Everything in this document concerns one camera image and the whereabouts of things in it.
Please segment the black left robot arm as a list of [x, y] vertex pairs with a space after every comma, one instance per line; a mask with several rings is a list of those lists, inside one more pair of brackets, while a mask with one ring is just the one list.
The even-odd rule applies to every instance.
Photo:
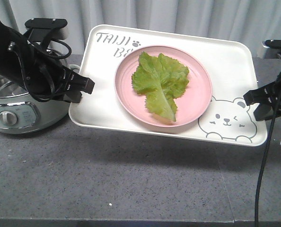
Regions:
[[0, 21], [0, 75], [25, 89], [38, 102], [79, 103], [94, 81], [61, 63], [71, 55], [63, 40], [65, 19], [33, 18], [24, 34]]

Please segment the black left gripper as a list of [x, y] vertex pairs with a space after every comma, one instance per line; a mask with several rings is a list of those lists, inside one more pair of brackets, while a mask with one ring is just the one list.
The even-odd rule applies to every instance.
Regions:
[[3, 43], [3, 76], [24, 88], [38, 101], [62, 100], [78, 104], [82, 92], [92, 94], [95, 83], [61, 63], [71, 54], [63, 41], [55, 42], [66, 47], [65, 55], [43, 49], [38, 43], [27, 40], [7, 40]]

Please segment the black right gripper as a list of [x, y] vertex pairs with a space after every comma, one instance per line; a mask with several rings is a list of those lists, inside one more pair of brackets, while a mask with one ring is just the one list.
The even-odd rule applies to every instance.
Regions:
[[281, 72], [275, 82], [271, 82], [260, 88], [249, 90], [243, 95], [247, 106], [259, 104], [254, 110], [256, 121], [268, 121], [281, 116], [281, 98], [277, 112], [275, 111], [275, 102], [281, 91]]

